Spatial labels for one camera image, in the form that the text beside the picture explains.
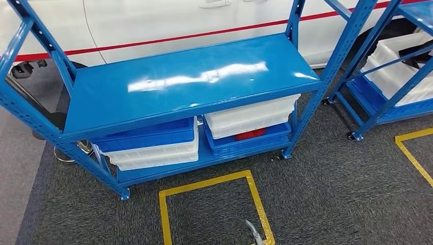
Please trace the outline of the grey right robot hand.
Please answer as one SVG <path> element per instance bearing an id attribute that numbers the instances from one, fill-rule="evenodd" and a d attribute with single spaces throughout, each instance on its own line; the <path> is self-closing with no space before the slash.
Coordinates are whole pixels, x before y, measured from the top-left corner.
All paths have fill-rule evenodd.
<path id="1" fill-rule="evenodd" d="M 245 220 L 245 224 L 252 234 L 252 237 L 254 239 L 254 244 L 255 245 L 264 245 L 263 239 L 262 239 L 261 235 L 258 233 L 258 231 L 256 230 L 256 228 L 254 227 L 254 225 L 248 220 Z"/>

